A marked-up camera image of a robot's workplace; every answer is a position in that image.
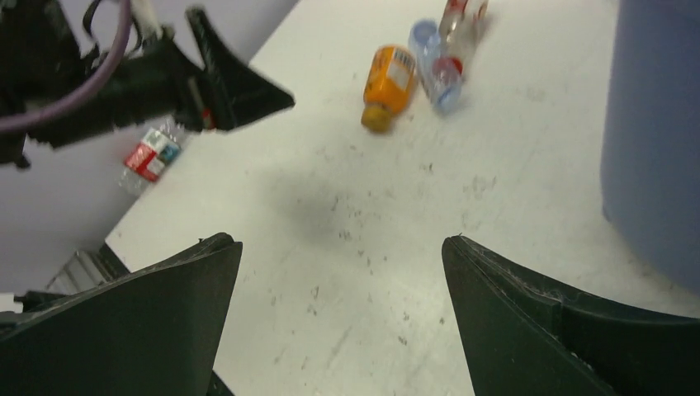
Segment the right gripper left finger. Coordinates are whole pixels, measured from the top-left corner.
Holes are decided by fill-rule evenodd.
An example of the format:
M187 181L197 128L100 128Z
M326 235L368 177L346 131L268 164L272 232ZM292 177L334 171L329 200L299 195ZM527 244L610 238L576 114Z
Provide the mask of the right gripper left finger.
M243 245L217 233L71 295L1 314L4 395L228 395L214 363Z

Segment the red cap red label bottle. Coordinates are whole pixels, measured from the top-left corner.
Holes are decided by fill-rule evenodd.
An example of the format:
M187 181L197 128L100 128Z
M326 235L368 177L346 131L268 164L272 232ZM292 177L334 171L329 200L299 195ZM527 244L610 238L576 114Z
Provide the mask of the red cap red label bottle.
M188 133L173 120L151 125L123 161L120 186L140 196L156 183L182 153Z

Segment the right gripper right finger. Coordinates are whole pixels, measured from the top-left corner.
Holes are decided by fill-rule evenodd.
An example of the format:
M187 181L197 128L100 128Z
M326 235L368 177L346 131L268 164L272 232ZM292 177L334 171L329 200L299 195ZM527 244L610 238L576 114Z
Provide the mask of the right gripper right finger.
M477 395L696 395L699 321L592 295L445 239L442 263Z

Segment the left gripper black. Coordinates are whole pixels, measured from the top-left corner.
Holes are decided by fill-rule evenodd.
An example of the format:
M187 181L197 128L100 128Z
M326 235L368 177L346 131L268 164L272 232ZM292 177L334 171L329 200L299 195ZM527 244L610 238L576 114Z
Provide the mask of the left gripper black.
M231 131L295 105L288 91L229 50L204 7L189 7L185 17L202 71L173 40L163 39L118 66L78 109L30 128L27 137L57 149L163 116L196 132Z

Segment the blue plastic bin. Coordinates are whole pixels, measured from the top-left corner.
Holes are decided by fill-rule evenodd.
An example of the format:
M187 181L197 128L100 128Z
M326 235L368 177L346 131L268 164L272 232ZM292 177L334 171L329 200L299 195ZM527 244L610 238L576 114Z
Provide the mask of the blue plastic bin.
M627 246L697 293L698 2L621 2L600 181L603 214Z

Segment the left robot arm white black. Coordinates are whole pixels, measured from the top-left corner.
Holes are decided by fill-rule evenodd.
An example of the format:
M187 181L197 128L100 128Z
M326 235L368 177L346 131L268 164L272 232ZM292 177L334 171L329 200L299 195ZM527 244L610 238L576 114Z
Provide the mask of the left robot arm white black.
M111 48L83 53L61 2L2 2L2 165L28 169L29 140L58 149L164 116L189 132L230 132L294 106L227 48L202 6L185 13L201 64L149 2L118 7Z

